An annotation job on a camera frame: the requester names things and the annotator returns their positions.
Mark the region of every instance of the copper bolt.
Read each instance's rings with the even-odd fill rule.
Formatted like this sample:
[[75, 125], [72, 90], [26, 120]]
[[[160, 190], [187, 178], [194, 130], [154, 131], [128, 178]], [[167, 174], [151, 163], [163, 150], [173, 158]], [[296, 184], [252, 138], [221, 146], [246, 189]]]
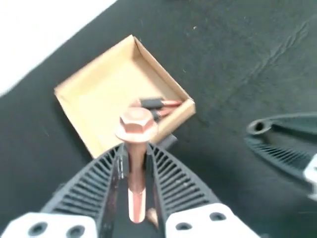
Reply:
[[159, 228], [159, 220], [157, 211], [154, 208], [150, 208], [147, 211], [147, 219], [156, 227]]
[[162, 110], [151, 110], [154, 119], [161, 119], [171, 114], [176, 108], [163, 108]]
[[147, 142], [157, 133], [158, 125], [151, 112], [144, 108], [128, 108], [120, 117], [116, 136], [126, 143], [129, 155], [129, 217], [134, 223], [145, 218], [144, 156]]
[[182, 104], [180, 100], [162, 100], [162, 99], [137, 99], [130, 107], [144, 107], [147, 109], [160, 109], [162, 107], [178, 107]]

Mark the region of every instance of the mounting hole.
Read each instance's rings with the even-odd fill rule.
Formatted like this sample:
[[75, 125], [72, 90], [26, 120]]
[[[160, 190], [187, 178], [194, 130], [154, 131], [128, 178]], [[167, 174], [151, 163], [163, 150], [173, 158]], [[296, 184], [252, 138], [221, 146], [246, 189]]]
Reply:
[[192, 229], [192, 225], [186, 223], [186, 222], [182, 222], [182, 223], [178, 223], [176, 225], [176, 229], [178, 231], [186, 231], [186, 230], [189, 230], [189, 229]]
[[255, 124], [254, 130], [259, 132], [264, 129], [264, 123], [262, 121], [259, 121], [258, 123]]
[[252, 135], [259, 135], [271, 129], [269, 121], [255, 120], [248, 125], [247, 132]]
[[209, 217], [213, 222], [223, 221], [227, 219], [226, 216], [220, 212], [213, 212], [209, 215]]
[[47, 227], [48, 224], [46, 222], [39, 222], [29, 229], [28, 235], [31, 237], [39, 236], [45, 232]]
[[67, 231], [67, 238], [80, 238], [85, 232], [83, 226], [74, 226]]

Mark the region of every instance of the black plastic part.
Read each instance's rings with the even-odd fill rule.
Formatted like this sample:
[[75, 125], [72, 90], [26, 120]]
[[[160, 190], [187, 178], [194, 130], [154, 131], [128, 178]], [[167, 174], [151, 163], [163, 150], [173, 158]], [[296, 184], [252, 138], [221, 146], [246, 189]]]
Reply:
[[108, 150], [90, 162], [40, 212], [92, 217], [99, 237], [110, 237], [119, 179], [116, 160], [121, 146]]
[[196, 174], [158, 146], [149, 144], [147, 163], [155, 181], [154, 199], [160, 229], [165, 229], [172, 213], [220, 202]]
[[170, 134], [167, 137], [165, 137], [160, 143], [158, 143], [158, 146], [164, 150], [170, 149], [176, 142], [177, 138], [173, 135]]
[[154, 120], [155, 120], [156, 122], [158, 122], [158, 121], [159, 121], [159, 112], [158, 112], [158, 110], [150, 110], [150, 112], [151, 112], [151, 114], [152, 114]]
[[123, 179], [129, 174], [129, 155], [126, 150], [126, 145], [124, 143], [120, 144], [117, 153], [117, 169], [119, 174], [119, 179]]
[[269, 120], [273, 126], [283, 129], [317, 135], [316, 112], [277, 115], [262, 120]]
[[303, 172], [314, 156], [313, 153], [268, 145], [252, 137], [246, 137], [245, 142], [260, 158], [300, 180], [304, 180]]
[[[122, 174], [118, 161], [124, 156], [124, 144], [108, 150], [67, 182], [40, 212], [92, 217], [96, 222], [99, 237], [111, 237], [116, 189]], [[160, 234], [164, 234], [165, 223], [172, 213], [220, 202], [197, 175], [156, 145], [148, 144], [146, 170], [154, 180], [154, 199]], [[67, 235], [81, 234], [84, 229], [71, 228]]]
[[142, 108], [146, 109], [161, 109], [164, 107], [162, 102], [163, 98], [149, 98], [149, 99], [140, 99]]
[[248, 137], [245, 141], [254, 153], [287, 174], [304, 180], [303, 172], [315, 153], [296, 151], [275, 146], [272, 142], [268, 143], [270, 141], [268, 135], [271, 136], [275, 128], [282, 129], [288, 135], [300, 134], [302, 138], [311, 140], [312, 136], [317, 135], [317, 113], [277, 115], [253, 121], [247, 126]]

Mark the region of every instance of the screw hole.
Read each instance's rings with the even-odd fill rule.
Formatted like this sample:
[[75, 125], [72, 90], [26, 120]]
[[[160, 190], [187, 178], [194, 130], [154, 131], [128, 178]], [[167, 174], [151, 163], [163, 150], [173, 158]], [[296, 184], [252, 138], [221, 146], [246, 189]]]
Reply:
[[214, 222], [226, 220], [226, 216], [219, 212], [213, 212], [209, 215], [210, 219]]
[[80, 238], [85, 232], [83, 226], [74, 226], [70, 228], [67, 232], [67, 238]]
[[263, 130], [264, 129], [264, 123], [259, 121], [258, 123], [256, 123], [254, 125], [254, 129], [255, 129], [256, 132], [259, 132], [259, 131]]
[[39, 236], [45, 232], [47, 227], [48, 224], [46, 222], [39, 222], [29, 229], [28, 234], [31, 237]]
[[176, 225], [176, 229], [178, 231], [186, 231], [186, 230], [192, 229], [192, 226], [188, 223], [182, 222]]

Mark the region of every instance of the open cardboard tray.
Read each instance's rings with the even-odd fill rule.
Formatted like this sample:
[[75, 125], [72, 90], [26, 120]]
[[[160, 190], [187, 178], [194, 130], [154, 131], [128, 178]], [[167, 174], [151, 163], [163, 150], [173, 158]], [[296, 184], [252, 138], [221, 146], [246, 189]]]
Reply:
[[132, 35], [55, 88], [66, 116], [96, 158], [121, 143], [114, 135], [120, 114], [137, 98], [182, 100], [158, 124], [158, 143], [195, 113], [195, 103]]

